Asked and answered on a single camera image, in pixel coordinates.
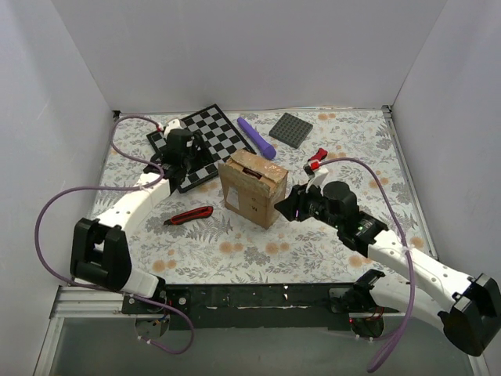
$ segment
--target white wall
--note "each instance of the white wall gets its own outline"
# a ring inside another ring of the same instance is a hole
[[[111,113],[49,0],[1,0],[0,31],[0,373],[26,375],[58,285],[35,256],[35,217],[54,193],[97,181]],[[43,249],[66,275],[91,199],[63,199],[42,224]]]
[[[395,124],[441,260],[501,283],[501,3],[448,0]],[[501,334],[485,355],[501,374]]]
[[[445,0],[52,0],[125,112],[395,101]]]

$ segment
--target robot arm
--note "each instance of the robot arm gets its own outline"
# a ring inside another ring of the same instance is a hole
[[[305,167],[311,176],[308,184],[294,186],[289,197],[275,205],[276,210],[289,221],[313,217],[334,227],[345,246],[409,278],[406,249],[396,233],[359,210],[357,197],[348,184],[331,182],[321,190],[319,185],[327,170],[318,168],[318,163],[313,170],[312,165]],[[450,342],[465,353],[480,356],[501,329],[497,283],[484,274],[473,278],[451,269],[415,248],[410,253],[418,287],[413,315],[441,327]],[[384,273],[377,270],[367,272],[337,299],[337,308],[367,312],[381,306],[404,312],[409,288],[383,277]]]
[[[158,171],[146,167],[134,185],[137,190],[127,192],[96,219],[81,219],[75,226],[73,277],[145,298],[155,298],[163,287],[163,279],[132,267],[126,234],[133,233],[158,203],[175,192],[187,173],[213,161],[202,135],[182,128],[177,119],[168,123],[164,138],[166,145],[152,157],[164,169],[158,184],[142,188],[158,179]]]

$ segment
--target cardboard box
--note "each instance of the cardboard box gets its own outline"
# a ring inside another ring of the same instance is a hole
[[[287,173],[263,157],[236,151],[219,165],[225,206],[268,229],[279,217],[274,205],[285,198]]]

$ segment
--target floral tablecloth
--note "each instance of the floral tablecloth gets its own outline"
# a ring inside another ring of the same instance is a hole
[[[291,112],[311,124],[313,130],[295,150],[268,136],[283,113],[227,113],[236,125],[241,116],[249,121],[277,150],[275,163],[289,170],[287,194],[294,184],[307,181],[302,166],[323,147],[332,157],[357,157],[379,175],[384,189],[407,234],[407,240],[425,251],[426,241],[416,221],[410,193],[398,164],[383,113],[379,110],[337,112]],[[183,115],[152,115],[155,120],[170,121]],[[153,149],[146,134],[153,130],[144,121],[125,121],[115,140],[124,151],[149,159]],[[101,183],[130,186],[144,166],[110,150]],[[326,183],[347,182],[359,198],[362,210],[394,223],[376,183],[357,164],[339,162],[328,166]],[[93,215],[111,207],[122,193],[101,192]],[[209,219],[183,226],[162,226],[165,219],[200,206],[214,206]],[[280,218],[269,229],[261,227],[224,208],[219,178],[188,193],[174,193],[150,213],[134,233],[128,234],[135,266],[163,277],[173,284],[214,283],[314,283],[352,282],[370,268],[383,270],[401,280],[395,272],[350,251],[336,237],[333,228],[309,219],[289,223]]]

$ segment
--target chessboard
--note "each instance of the chessboard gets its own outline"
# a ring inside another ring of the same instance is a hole
[[[226,162],[235,151],[245,149],[256,154],[252,146],[216,104],[186,116],[181,121],[188,130],[202,132],[207,148],[214,159],[214,163],[207,164],[186,176],[185,181],[178,188],[181,193],[218,176],[218,162]],[[164,144],[164,139],[159,132],[150,133],[147,137],[155,151]]]

